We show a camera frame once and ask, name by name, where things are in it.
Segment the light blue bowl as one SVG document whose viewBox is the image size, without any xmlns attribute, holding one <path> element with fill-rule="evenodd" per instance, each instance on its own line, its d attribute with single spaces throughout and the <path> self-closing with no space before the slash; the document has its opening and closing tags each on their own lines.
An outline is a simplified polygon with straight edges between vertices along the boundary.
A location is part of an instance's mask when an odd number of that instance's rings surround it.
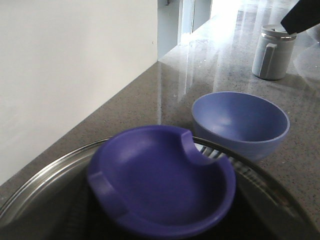
<svg viewBox="0 0 320 240">
<path fill-rule="evenodd" d="M 196 136 L 253 162 L 273 152 L 290 129 L 287 114 L 262 97 L 221 91 L 198 98 L 191 114 Z"/>
</svg>

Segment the grey lidded mug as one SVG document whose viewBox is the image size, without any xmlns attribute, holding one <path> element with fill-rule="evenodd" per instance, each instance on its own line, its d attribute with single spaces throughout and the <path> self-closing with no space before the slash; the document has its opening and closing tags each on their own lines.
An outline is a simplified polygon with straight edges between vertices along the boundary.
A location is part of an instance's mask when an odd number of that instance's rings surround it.
<svg viewBox="0 0 320 240">
<path fill-rule="evenodd" d="M 280 24 L 263 25 L 252 64 L 253 75 L 268 81 L 284 78 L 296 38 L 296 33 L 287 33 Z"/>
</svg>

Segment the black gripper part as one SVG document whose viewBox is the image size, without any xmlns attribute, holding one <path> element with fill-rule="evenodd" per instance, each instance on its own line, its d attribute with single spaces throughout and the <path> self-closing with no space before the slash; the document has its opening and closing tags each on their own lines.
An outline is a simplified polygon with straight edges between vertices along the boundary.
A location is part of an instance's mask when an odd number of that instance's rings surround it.
<svg viewBox="0 0 320 240">
<path fill-rule="evenodd" d="M 320 1 L 299 0 L 280 21 L 288 34 L 299 34 L 320 23 Z"/>
</svg>

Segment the steel sink basin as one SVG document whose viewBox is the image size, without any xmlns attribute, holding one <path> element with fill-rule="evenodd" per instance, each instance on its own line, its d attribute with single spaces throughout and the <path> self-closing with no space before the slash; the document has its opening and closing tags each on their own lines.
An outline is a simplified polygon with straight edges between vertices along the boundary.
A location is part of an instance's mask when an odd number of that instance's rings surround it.
<svg viewBox="0 0 320 240">
<path fill-rule="evenodd" d="M 0 209 L 3 240 L 134 240 L 101 213 L 86 183 L 86 167 L 102 140 L 78 148 L 38 171 Z M 198 240 L 317 240 L 320 232 L 290 195 L 276 206 L 236 173 L 226 217 Z"/>
</svg>

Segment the blue pot lid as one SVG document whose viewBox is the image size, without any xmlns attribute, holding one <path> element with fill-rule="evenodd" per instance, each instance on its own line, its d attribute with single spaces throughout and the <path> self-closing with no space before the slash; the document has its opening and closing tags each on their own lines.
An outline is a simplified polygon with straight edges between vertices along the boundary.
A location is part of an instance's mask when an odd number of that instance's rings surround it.
<svg viewBox="0 0 320 240">
<path fill-rule="evenodd" d="M 236 193 L 228 158 L 203 155 L 190 130 L 168 125 L 132 128 L 107 140 L 88 164 L 87 181 L 118 226 L 160 240 L 217 225 Z"/>
</svg>

